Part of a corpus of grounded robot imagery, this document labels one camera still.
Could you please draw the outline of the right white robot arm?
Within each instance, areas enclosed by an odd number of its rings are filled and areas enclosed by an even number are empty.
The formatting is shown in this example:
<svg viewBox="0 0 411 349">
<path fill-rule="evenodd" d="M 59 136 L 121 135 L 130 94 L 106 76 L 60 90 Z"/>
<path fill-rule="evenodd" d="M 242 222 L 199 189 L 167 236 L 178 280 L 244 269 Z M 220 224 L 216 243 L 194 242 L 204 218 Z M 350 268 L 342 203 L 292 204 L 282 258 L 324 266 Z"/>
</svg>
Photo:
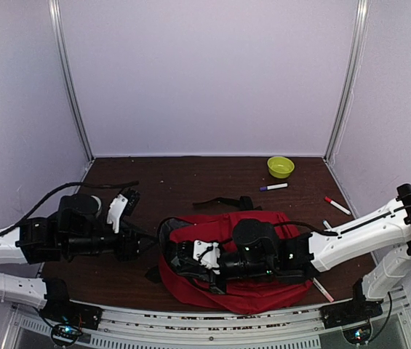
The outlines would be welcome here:
<svg viewBox="0 0 411 349">
<path fill-rule="evenodd" d="M 231 239 L 235 252 L 224 252 L 213 244 L 206 260 L 215 288 L 222 292 L 227 280 L 263 276 L 301 284 L 361 254 L 394 245 L 380 265 L 357 281 L 353 299 L 344 303 L 348 318 L 360 321 L 411 269 L 411 184 L 400 185 L 396 198 L 378 210 L 332 230 L 311 228 L 281 239 L 276 228 L 276 223 L 241 220 Z"/>
</svg>

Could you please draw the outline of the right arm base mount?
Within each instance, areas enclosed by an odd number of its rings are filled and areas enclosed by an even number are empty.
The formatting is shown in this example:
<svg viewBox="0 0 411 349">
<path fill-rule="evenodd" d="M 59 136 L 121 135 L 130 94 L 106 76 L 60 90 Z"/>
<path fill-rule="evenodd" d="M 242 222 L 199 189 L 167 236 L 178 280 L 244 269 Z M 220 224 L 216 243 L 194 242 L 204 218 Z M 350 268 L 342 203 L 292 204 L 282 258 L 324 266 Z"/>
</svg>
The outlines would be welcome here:
<svg viewBox="0 0 411 349">
<path fill-rule="evenodd" d="M 391 292 L 386 294 L 389 309 L 381 328 L 374 331 L 372 319 L 383 314 L 383 301 L 367 300 L 362 288 L 362 278 L 353 285 L 353 298 L 351 300 L 332 303 L 319 309 L 324 328 L 341 327 L 346 342 L 357 348 L 371 344 L 382 334 L 391 317 L 393 300 Z"/>
</svg>

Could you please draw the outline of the red backpack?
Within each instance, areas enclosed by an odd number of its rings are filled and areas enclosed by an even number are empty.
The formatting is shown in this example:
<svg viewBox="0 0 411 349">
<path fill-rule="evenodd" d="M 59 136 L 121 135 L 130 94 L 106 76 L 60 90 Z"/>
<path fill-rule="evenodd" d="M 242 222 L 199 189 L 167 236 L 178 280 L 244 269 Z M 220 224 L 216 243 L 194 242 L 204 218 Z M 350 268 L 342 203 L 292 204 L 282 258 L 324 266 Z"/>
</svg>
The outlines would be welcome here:
<svg viewBox="0 0 411 349">
<path fill-rule="evenodd" d="M 195 214 L 164 219 L 157 230 L 160 255 L 157 275 L 147 273 L 151 281 L 160 280 L 167 291 L 179 302 L 196 307 L 227 310 L 238 314 L 256 314 L 289 307 L 302 300 L 311 288 L 312 279 L 301 284 L 284 284 L 275 278 L 230 280 L 227 290 L 213 291 L 210 270 L 200 266 L 182 265 L 177 257 L 177 246 L 184 241 L 216 241 L 220 250 L 235 252 L 231 241 L 236 224 L 244 219 L 278 224 L 276 233 L 281 239 L 301 235 L 300 222 L 291 221 L 283 212 L 265 211 L 255 206 L 252 199 L 216 198 L 216 202 L 236 207 L 236 211 L 222 214 Z"/>
</svg>

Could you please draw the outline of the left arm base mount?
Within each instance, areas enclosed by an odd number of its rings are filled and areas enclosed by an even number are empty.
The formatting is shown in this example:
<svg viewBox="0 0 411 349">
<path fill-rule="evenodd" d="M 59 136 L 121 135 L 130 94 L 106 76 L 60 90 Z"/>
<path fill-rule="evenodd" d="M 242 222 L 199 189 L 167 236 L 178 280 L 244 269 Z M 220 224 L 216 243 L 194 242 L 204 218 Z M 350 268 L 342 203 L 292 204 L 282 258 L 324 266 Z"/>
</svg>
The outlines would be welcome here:
<svg viewBox="0 0 411 349">
<path fill-rule="evenodd" d="M 66 283 L 58 278 L 43 278 L 45 285 L 42 309 L 36 312 L 50 328 L 50 339 L 60 348 L 74 345 L 84 334 L 83 329 L 97 330 L 103 309 L 70 300 Z"/>
</svg>

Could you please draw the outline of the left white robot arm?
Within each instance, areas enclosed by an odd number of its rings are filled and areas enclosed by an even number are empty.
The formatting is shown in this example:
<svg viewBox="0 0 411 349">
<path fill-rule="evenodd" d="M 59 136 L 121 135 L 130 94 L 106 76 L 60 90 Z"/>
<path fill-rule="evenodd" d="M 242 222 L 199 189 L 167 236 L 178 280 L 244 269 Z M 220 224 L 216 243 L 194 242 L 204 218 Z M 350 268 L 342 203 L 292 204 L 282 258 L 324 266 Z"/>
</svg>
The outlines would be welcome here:
<svg viewBox="0 0 411 349">
<path fill-rule="evenodd" d="M 25 218 L 0 230 L 0 265 L 72 261 L 77 256 L 113 254 L 124 262 L 138 258 L 156 238 L 143 229 L 123 222 L 132 214 L 139 195 L 131 190 L 111 202 L 108 214 L 101 215 L 103 204 L 97 196 L 63 196 L 54 214 Z M 77 315 L 65 282 L 58 278 L 20 278 L 0 273 L 0 299 L 49 310 L 62 323 Z"/>
</svg>

